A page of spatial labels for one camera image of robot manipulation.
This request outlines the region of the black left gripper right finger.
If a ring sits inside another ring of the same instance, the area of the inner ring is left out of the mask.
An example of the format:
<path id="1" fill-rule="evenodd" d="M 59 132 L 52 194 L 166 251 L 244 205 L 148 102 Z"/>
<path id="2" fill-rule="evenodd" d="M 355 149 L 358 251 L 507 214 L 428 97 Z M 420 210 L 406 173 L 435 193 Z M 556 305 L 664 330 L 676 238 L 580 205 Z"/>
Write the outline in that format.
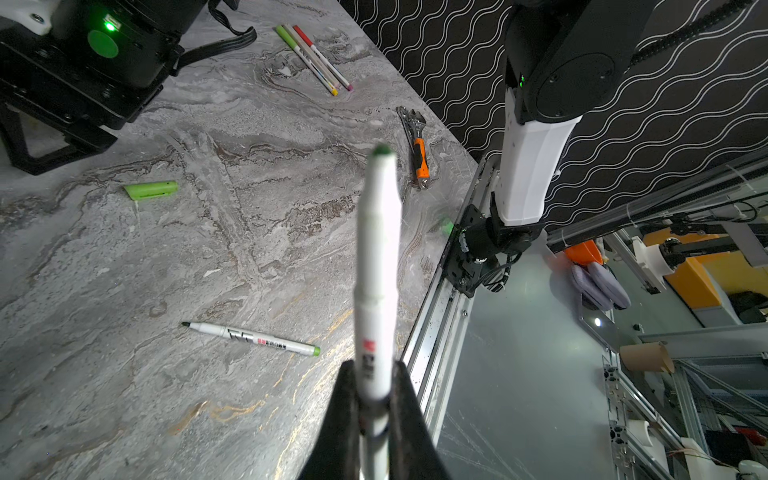
<path id="1" fill-rule="evenodd" d="M 394 361 L 389 396 L 390 479 L 449 479 L 427 429 L 409 372 Z"/>

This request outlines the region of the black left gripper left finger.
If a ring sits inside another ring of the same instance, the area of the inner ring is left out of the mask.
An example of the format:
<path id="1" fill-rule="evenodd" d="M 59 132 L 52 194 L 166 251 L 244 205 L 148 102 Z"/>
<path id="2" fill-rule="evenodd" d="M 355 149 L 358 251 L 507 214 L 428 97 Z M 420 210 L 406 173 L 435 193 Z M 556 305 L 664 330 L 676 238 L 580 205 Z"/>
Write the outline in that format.
<path id="1" fill-rule="evenodd" d="M 355 365 L 341 364 L 318 438 L 298 479 L 359 479 L 360 425 Z"/>

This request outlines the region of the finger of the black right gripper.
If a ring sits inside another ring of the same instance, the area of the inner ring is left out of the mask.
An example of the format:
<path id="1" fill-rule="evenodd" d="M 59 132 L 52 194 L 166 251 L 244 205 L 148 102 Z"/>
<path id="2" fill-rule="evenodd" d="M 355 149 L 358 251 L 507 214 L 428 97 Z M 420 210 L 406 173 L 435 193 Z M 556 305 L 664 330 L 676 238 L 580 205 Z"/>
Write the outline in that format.
<path id="1" fill-rule="evenodd" d="M 13 167 L 41 175 L 104 153 L 117 138 L 84 120 L 38 119 L 2 102 L 1 140 Z"/>

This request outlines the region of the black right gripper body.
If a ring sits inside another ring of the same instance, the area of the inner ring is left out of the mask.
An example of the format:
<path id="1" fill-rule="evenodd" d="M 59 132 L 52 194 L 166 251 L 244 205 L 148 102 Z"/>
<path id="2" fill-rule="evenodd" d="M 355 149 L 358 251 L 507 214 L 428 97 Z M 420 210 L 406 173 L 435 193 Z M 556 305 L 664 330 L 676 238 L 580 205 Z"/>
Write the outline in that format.
<path id="1" fill-rule="evenodd" d="M 180 38 L 1 37 L 1 90 L 58 121 L 119 130 L 136 120 L 180 57 Z"/>

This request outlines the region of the white pen yellow tip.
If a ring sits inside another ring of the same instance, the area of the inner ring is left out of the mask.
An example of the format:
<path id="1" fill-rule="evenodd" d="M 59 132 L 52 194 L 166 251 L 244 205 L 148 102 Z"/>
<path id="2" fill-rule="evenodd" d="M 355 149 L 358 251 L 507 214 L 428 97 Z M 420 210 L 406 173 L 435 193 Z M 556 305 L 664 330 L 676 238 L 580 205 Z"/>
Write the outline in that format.
<path id="1" fill-rule="evenodd" d="M 315 77 L 321 82 L 321 84 L 329 91 L 332 96 L 338 95 L 336 87 L 328 80 L 320 69 L 310 60 L 310 58 L 304 53 L 298 42 L 293 36 L 282 26 L 278 25 L 274 28 L 278 36 L 288 45 L 288 47 L 303 61 L 307 68 L 315 75 Z"/>

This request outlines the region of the white pen green tip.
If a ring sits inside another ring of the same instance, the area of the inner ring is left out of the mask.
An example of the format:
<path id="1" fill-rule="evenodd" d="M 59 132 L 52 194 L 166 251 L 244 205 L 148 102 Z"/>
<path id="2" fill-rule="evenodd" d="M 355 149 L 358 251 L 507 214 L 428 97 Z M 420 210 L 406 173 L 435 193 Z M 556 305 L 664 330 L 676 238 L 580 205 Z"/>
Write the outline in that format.
<path id="1" fill-rule="evenodd" d="M 392 390 L 402 209 L 397 166 L 397 155 L 389 146 L 375 146 L 367 158 L 357 205 L 354 364 L 360 475 L 364 479 L 386 479 L 389 470 L 388 399 Z"/>

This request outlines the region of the white pen pink accents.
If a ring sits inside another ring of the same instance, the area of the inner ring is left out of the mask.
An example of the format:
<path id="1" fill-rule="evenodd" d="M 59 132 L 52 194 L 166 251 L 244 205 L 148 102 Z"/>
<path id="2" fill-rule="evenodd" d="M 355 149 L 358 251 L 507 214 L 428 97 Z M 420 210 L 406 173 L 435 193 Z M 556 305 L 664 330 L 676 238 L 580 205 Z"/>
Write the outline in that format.
<path id="1" fill-rule="evenodd" d="M 286 30 L 297 42 L 302 51 L 308 56 L 308 58 L 314 63 L 314 65 L 323 74 L 326 80 L 336 89 L 341 88 L 340 82 L 335 78 L 331 71 L 323 64 L 319 56 L 309 47 L 309 45 L 302 39 L 302 37 L 290 26 L 285 25 Z"/>

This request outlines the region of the white pen red cap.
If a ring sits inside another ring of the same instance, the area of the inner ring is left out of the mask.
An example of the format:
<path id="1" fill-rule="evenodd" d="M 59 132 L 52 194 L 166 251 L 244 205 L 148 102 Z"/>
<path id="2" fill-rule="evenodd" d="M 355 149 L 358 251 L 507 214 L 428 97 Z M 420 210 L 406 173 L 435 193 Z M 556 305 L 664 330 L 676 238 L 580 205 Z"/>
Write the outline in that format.
<path id="1" fill-rule="evenodd" d="M 354 90 L 352 84 L 341 74 L 341 72 L 328 60 L 328 58 L 317 48 L 314 42 L 298 26 L 294 25 L 293 30 L 310 48 L 310 50 L 320 59 L 321 63 L 331 72 L 333 77 L 349 92 Z"/>

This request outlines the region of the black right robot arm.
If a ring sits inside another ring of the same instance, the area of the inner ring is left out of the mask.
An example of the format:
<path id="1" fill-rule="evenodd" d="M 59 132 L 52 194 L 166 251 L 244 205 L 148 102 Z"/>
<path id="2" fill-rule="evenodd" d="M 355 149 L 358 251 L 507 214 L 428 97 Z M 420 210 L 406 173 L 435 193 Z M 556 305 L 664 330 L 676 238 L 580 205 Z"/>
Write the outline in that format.
<path id="1" fill-rule="evenodd" d="M 234 1 L 5 1 L 1 137 L 11 164 L 40 175 L 98 155 L 193 63 L 253 44 L 253 28 L 191 50 L 202 11 L 221 25 Z M 541 231 L 545 194 L 582 116 L 623 74 L 746 8 L 728 1 L 645 46 L 648 1 L 518 1 L 506 22 L 505 135 L 487 220 L 460 230 L 447 279 L 472 296 L 501 289 Z"/>

